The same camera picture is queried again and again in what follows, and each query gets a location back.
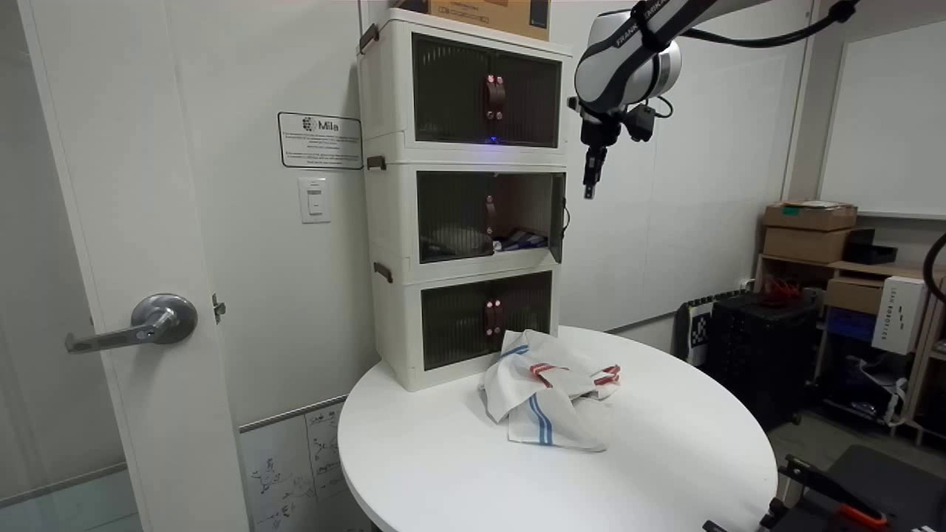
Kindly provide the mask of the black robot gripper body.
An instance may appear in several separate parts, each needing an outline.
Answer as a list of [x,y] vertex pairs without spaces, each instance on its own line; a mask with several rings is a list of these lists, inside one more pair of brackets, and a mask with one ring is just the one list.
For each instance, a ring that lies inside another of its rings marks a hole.
[[620,110],[615,116],[586,112],[577,102],[568,102],[568,107],[583,116],[580,138],[586,146],[596,146],[596,149],[615,146],[620,134],[625,134],[631,141],[649,141],[654,138],[654,125],[658,119],[671,119],[673,116],[671,104],[668,104],[665,112],[658,112],[648,102],[631,104],[630,110]]

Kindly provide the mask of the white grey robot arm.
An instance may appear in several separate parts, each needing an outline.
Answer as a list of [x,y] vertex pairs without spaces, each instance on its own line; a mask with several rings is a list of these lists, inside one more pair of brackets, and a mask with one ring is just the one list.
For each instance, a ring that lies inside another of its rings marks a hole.
[[760,0],[639,0],[631,8],[600,11],[588,48],[574,72],[569,107],[583,119],[586,146],[583,190],[594,195],[605,149],[630,134],[631,141],[654,137],[662,97],[680,76],[682,53],[677,35],[701,22],[748,8]]

